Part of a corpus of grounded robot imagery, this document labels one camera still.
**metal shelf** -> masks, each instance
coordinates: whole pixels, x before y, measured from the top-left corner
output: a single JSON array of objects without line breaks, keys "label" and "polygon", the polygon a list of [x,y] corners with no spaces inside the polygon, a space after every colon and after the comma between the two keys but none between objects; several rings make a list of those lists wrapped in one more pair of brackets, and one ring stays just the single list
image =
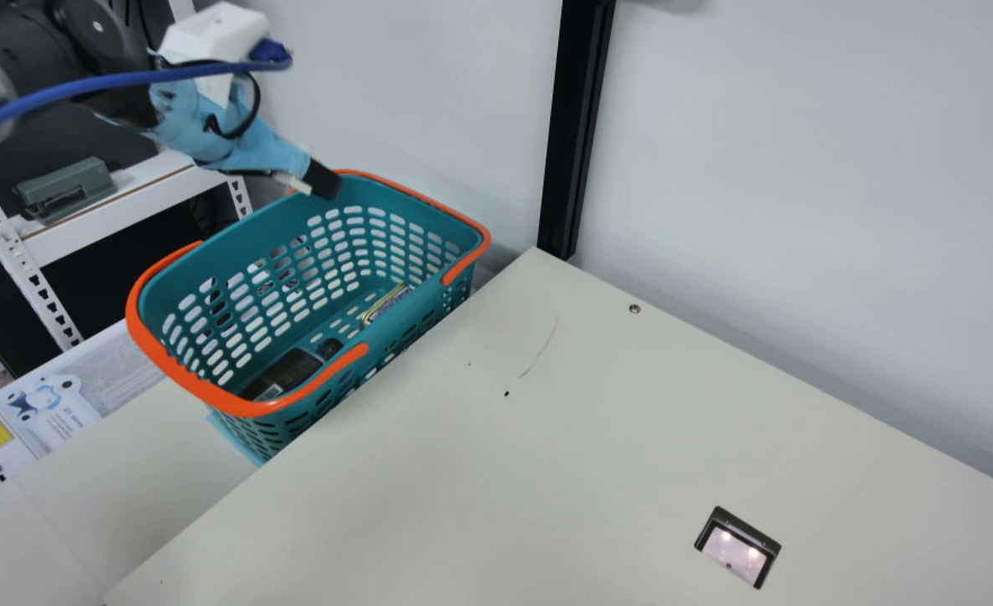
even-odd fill
[{"label": "metal shelf", "polygon": [[43,266],[57,261],[180,200],[231,181],[220,173],[197,168],[184,154],[173,151],[117,170],[111,177],[119,188],[115,195],[50,226],[32,221],[16,226],[36,264]]},{"label": "metal shelf", "polygon": [[0,264],[63,352],[78,345],[82,335],[47,283],[42,265],[220,184],[230,188],[239,218],[253,211],[242,178],[197,168],[184,154],[173,151],[112,173],[112,179],[119,192],[51,226],[7,218],[0,207]]}]

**scratch mark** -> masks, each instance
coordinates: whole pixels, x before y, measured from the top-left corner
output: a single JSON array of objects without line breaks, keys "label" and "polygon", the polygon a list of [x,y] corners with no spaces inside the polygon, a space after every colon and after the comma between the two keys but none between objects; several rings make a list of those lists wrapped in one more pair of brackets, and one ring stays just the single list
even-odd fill
[{"label": "scratch mark", "polygon": [[532,371],[532,369],[534,369],[534,366],[538,364],[538,360],[542,359],[542,354],[545,353],[546,349],[550,348],[550,343],[553,342],[553,335],[557,333],[558,326],[560,326],[560,316],[557,316],[557,322],[553,322],[553,332],[550,332],[550,337],[546,338],[545,345],[542,345],[542,348],[539,350],[538,354],[534,356],[534,361],[530,362],[530,367],[528,367],[523,371],[523,374],[519,376],[519,379],[522,379],[524,376],[530,375],[530,371]]}]

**white panel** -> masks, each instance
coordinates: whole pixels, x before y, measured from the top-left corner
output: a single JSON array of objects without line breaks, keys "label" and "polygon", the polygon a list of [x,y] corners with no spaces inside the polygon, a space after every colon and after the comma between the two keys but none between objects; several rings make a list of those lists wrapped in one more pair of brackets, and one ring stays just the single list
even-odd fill
[{"label": "white panel", "polygon": [[0,605],[100,606],[103,586],[15,483],[0,490]]},{"label": "white panel", "polygon": [[378,173],[534,244],[559,0],[247,0],[295,65],[264,115],[334,168]]},{"label": "white panel", "polygon": [[578,250],[993,472],[993,0],[620,3]]},{"label": "white panel", "polygon": [[111,587],[253,472],[208,414],[164,380],[16,481]]},{"label": "white panel", "polygon": [[993,603],[992,479],[631,303],[527,253],[104,603]]}]

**white table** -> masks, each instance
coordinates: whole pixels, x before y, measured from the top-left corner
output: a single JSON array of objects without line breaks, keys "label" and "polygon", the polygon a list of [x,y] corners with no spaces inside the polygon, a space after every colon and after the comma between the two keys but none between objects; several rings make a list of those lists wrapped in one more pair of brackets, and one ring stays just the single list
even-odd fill
[{"label": "white table", "polygon": [[170,380],[0,488],[0,606],[104,591],[254,471]]},{"label": "white table", "polygon": [[993,479],[529,252],[105,603],[993,603]]}]

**plastic basket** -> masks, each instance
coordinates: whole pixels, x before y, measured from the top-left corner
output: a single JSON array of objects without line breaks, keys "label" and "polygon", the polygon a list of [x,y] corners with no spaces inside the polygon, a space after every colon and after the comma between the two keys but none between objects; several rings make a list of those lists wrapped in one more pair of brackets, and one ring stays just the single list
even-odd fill
[{"label": "plastic basket", "polygon": [[[261,460],[466,300],[484,226],[390,181],[341,172],[335,202],[294,194],[151,266],[126,322],[139,348]],[[368,326],[363,315],[409,284]],[[269,401],[239,391],[293,348],[343,348]]]}]

